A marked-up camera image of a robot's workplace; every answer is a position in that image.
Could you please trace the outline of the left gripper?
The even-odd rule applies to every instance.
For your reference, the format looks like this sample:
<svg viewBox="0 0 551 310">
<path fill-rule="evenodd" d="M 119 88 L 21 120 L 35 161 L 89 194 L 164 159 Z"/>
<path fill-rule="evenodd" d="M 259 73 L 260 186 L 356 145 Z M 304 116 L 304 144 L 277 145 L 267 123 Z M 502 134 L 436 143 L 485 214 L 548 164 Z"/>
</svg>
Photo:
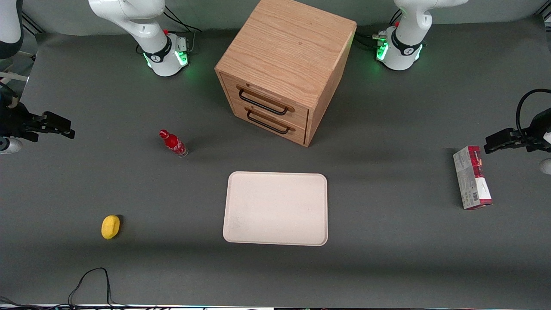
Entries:
<svg viewBox="0 0 551 310">
<path fill-rule="evenodd" d="M 529 126 L 521 129 L 521 112 L 516 112 L 516 126 L 521 132 L 521 140 L 526 144 L 526 148 L 533 150 L 550 152 L 550 142 L 545 139 L 545 135 L 550 133 L 551 109 L 542 111 L 532 119 Z M 485 153 L 491 154 L 498 150 L 519 149 L 523 143 L 518 141 L 518 135 L 515 129 L 503 129 L 486 137 Z"/>
</svg>

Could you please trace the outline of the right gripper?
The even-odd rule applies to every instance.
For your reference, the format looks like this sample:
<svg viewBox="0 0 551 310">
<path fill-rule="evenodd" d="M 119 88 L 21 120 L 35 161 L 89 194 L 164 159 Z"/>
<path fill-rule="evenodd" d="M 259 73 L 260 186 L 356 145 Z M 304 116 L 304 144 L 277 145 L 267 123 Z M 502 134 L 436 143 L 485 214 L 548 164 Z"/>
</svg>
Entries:
<svg viewBox="0 0 551 310">
<path fill-rule="evenodd" d="M 71 121 L 64 117 L 53 112 L 44 112 L 42 116 L 32 114 L 21 102 L 14 108 L 8 108 L 6 102 L 1 102 L 1 137 L 15 137 L 37 143 L 39 132 L 55 133 L 69 139 L 75 138 L 75 130 L 71 129 Z"/>
</svg>

